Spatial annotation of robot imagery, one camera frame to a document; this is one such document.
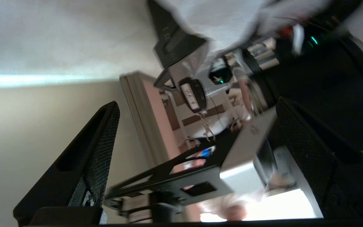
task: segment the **white ceiling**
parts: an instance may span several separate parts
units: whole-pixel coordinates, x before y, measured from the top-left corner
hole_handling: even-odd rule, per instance
[[[157,76],[145,0],[0,0],[0,77]]]

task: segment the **green led light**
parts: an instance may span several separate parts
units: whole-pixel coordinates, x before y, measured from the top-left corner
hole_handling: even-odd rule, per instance
[[[313,36],[311,38],[314,41],[314,43],[317,45],[318,43],[317,43],[316,39]]]

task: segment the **key fob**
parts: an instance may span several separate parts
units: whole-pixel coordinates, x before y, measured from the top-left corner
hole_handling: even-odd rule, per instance
[[[180,93],[184,102],[193,113],[206,109],[206,98],[203,85],[198,79],[186,77],[179,81]]]

